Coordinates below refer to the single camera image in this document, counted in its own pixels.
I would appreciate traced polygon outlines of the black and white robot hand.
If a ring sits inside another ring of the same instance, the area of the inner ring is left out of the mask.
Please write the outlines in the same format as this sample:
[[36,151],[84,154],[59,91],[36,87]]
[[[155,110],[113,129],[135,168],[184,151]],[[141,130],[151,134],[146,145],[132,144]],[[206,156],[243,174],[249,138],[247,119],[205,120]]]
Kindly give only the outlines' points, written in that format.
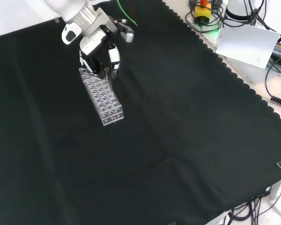
[[[109,41],[111,35],[120,34],[128,43],[134,38],[134,31],[127,25],[126,19],[114,19],[108,16],[101,8],[97,11],[98,17],[87,29],[87,35],[80,42],[80,63],[91,75],[100,79],[115,78],[120,67],[120,53],[115,43]],[[104,45],[107,45],[109,65],[97,61],[94,54]]]

